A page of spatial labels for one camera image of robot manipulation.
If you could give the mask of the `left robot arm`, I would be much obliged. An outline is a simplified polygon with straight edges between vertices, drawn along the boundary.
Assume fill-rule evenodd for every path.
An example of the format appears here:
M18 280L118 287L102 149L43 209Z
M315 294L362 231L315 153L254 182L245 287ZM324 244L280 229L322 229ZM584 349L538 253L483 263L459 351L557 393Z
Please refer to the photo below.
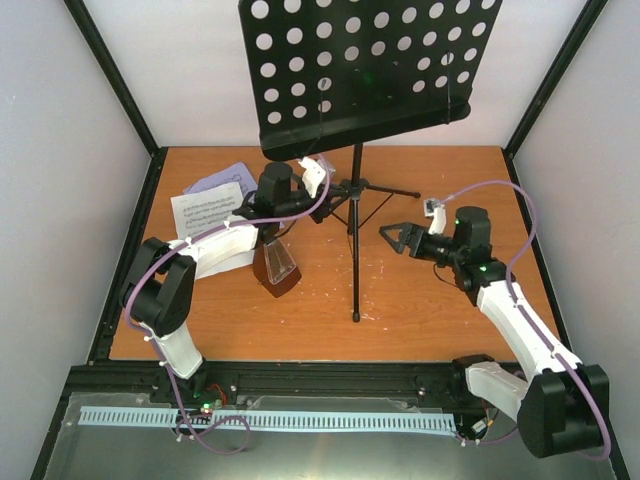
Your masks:
M187 327L195 282L244 254L252 254L255 277L274 297L301 277L281 238L304 217L326 217L334 169L323 157L298 163L301 175L286 163L267 165L248 198L213 225L169 242L151 237L136 253L120 293L125 320L153 346L186 402L208 390L207 376L198 371L204 358Z

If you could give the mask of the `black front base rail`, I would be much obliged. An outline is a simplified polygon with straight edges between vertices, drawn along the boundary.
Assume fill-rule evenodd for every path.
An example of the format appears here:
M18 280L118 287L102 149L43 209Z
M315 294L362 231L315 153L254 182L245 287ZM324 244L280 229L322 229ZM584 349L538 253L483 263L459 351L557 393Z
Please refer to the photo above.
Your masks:
M145 393L154 403L182 401L195 409L220 400L243 407L261 396L388 398L450 412L479 409L478 388L467 384L474 368L500 370L509 380L526 377L516 363L483 356L445 363L225 362L207 361L189 380L172 384L153 361L96 361L70 370L63 392Z

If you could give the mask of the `black frame post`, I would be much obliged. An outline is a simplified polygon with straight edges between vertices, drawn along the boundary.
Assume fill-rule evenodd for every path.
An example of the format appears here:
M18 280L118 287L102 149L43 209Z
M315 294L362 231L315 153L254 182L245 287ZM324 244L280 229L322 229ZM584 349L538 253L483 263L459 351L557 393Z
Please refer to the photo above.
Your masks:
M596 24L608 0L588 0L570 28L549 69L531 98L503 153L513 160Z
M134 96L85 2L82 0L64 0L63 3L121 104L145 150L153 157L160 150L160 147L151 133Z

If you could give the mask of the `black music stand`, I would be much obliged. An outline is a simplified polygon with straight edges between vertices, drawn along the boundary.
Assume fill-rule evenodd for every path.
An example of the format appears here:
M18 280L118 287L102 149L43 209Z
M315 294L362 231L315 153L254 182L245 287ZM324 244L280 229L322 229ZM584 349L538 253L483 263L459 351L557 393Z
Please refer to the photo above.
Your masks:
M259 123L273 161L343 147L347 232L357 236L366 142L466 118L497 1L242 1Z

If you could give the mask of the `black frame post left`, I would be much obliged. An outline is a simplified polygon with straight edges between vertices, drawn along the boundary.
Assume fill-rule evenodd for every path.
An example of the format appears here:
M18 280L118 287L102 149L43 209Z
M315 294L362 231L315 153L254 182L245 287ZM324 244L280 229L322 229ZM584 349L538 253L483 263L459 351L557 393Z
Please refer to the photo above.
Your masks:
M153 157L160 150L160 147L151 133L134 96L85 2L82 0L64 0L63 3L121 104L145 150Z

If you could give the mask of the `white sheet music paper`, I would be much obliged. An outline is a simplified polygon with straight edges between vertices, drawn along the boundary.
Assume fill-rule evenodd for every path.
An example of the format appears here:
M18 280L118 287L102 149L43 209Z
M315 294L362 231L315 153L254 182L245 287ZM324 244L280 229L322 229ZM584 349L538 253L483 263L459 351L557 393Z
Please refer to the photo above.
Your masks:
M171 198L177 238L169 245L176 248L187 241L180 255L196 261L197 280L252 264L257 228L229 226L241 220L232 212L242 201L236 181Z

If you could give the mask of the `clear plastic metronome cover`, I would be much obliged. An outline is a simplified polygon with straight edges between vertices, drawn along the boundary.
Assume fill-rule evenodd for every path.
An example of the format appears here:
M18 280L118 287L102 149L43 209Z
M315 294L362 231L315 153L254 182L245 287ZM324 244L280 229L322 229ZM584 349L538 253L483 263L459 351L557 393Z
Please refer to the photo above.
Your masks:
M268 280L273 285L282 282L297 267L289 251L279 239L265 246L265 264Z

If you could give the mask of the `black frame post right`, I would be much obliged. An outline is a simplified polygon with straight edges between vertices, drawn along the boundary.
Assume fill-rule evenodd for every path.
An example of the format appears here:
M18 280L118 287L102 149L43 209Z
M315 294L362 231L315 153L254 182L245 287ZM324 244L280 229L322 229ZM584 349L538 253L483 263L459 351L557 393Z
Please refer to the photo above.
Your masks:
M531 98L503 153L513 160L596 24L608 0L588 0L570 28L549 69Z

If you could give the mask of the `brown wooden metronome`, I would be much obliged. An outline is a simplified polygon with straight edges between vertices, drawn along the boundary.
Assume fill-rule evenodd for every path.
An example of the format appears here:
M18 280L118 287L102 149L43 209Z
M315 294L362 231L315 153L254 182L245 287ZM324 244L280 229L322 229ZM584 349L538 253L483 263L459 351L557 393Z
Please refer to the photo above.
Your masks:
M296 261L278 239L256 249L252 270L257 281L274 298L288 293L302 278Z

